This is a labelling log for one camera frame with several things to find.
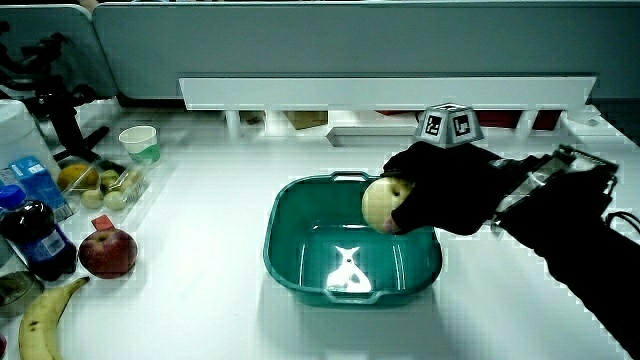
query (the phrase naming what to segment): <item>yellow apple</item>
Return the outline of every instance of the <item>yellow apple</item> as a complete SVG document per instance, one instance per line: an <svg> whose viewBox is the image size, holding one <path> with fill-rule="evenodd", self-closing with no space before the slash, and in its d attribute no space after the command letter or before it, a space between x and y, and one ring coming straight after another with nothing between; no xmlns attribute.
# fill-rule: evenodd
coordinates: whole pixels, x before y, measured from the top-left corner
<svg viewBox="0 0 640 360"><path fill-rule="evenodd" d="M362 215L376 231L383 232L385 220L409 196L413 184L406 180L383 177L372 182L362 196Z"/></svg>

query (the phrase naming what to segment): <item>red apple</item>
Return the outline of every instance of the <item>red apple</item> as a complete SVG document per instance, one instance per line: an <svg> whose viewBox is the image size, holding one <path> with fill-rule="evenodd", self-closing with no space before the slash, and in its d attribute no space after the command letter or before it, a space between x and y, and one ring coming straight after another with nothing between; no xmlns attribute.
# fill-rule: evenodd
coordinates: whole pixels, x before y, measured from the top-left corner
<svg viewBox="0 0 640 360"><path fill-rule="evenodd" d="M93 275L115 279L131 270L138 256L138 245L120 229L99 230L80 244L78 258Z"/></svg>

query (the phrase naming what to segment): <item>teal basin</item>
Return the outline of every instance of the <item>teal basin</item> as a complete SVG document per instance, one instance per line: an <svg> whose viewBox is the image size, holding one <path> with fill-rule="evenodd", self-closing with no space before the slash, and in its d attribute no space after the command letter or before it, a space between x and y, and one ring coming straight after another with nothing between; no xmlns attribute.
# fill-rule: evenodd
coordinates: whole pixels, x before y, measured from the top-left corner
<svg viewBox="0 0 640 360"><path fill-rule="evenodd" d="M405 304L440 274L442 251L432 227L387 235L365 222L362 196L377 179L336 172L296 180L277 195L264 263L303 303Z"/></svg>

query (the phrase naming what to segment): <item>basin handle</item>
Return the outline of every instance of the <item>basin handle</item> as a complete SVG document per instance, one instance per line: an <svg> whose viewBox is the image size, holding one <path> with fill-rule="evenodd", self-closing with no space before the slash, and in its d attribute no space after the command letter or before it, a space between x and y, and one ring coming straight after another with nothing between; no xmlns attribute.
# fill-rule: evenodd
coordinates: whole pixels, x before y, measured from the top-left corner
<svg viewBox="0 0 640 360"><path fill-rule="evenodd" d="M382 292L374 291L370 293L347 293L340 291L331 291L323 289L325 296L334 304L347 305L373 305L375 304Z"/></svg>
<svg viewBox="0 0 640 360"><path fill-rule="evenodd" d="M332 181L368 181L371 176L364 171L334 171L329 175Z"/></svg>

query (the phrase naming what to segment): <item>blue bottle cap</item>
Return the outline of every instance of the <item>blue bottle cap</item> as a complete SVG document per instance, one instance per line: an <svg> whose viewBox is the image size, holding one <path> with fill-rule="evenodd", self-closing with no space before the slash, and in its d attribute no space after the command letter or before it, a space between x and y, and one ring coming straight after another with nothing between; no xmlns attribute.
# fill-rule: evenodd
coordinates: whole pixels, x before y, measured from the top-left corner
<svg viewBox="0 0 640 360"><path fill-rule="evenodd" d="M0 187L0 207L5 209L13 209L20 205L27 195L18 185L7 185Z"/></svg>

